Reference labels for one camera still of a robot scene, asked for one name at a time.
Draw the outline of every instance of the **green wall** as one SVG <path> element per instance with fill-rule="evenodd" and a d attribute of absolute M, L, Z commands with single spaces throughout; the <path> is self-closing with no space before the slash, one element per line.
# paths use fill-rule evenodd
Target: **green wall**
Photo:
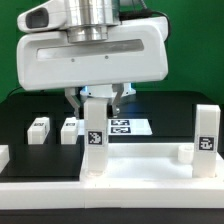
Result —
<path fill-rule="evenodd" d="M 22 33 L 17 29 L 17 16 L 43 2 L 45 0 L 0 1 L 0 101 L 19 86 L 16 45 Z M 224 1 L 146 2 L 150 8 L 169 15 L 172 22 L 172 36 L 167 43 L 169 75 L 162 82 L 134 84 L 137 90 L 199 91 L 224 104 Z"/>

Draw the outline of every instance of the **white block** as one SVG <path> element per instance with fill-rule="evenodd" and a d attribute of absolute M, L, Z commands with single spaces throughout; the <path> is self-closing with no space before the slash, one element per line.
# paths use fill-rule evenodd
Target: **white block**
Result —
<path fill-rule="evenodd" d="M 87 99 L 84 104 L 87 174 L 100 175 L 108 161 L 107 99 Z"/>
<path fill-rule="evenodd" d="M 27 131 L 28 144 L 43 144 L 50 131 L 50 119 L 48 117 L 36 118 Z"/>
<path fill-rule="evenodd" d="M 61 129 L 61 144 L 76 144 L 79 121 L 75 117 L 67 118 Z"/>
<path fill-rule="evenodd" d="M 9 162 L 9 147 L 0 145 L 0 173 Z"/>
<path fill-rule="evenodd" d="M 85 129 L 106 129 L 107 127 L 107 100 L 88 99 L 84 106 Z"/>
<path fill-rule="evenodd" d="M 197 105 L 193 177 L 215 177 L 220 108 Z"/>

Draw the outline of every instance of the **white pillar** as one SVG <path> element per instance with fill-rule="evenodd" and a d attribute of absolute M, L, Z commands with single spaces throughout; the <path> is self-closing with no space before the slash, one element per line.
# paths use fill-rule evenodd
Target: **white pillar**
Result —
<path fill-rule="evenodd" d="M 193 177 L 215 177 L 220 108 L 197 105 Z"/>
<path fill-rule="evenodd" d="M 108 160 L 107 100 L 87 99 L 84 104 L 84 120 L 87 175 L 101 175 Z"/>

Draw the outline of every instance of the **metal cylinder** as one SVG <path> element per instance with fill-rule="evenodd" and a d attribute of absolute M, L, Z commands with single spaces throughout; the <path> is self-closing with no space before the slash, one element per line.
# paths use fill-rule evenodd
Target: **metal cylinder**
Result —
<path fill-rule="evenodd" d="M 119 22 L 119 0 L 65 0 L 69 42 L 107 39 Z"/>

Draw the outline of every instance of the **white base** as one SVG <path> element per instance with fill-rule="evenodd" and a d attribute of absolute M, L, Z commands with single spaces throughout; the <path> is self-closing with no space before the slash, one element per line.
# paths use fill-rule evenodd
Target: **white base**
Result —
<path fill-rule="evenodd" d="M 216 178 L 191 178 L 191 165 L 177 161 L 180 145 L 110 144 L 104 176 L 86 178 L 83 164 L 80 182 L 2 183 L 0 209 L 224 208 L 223 159 Z"/>

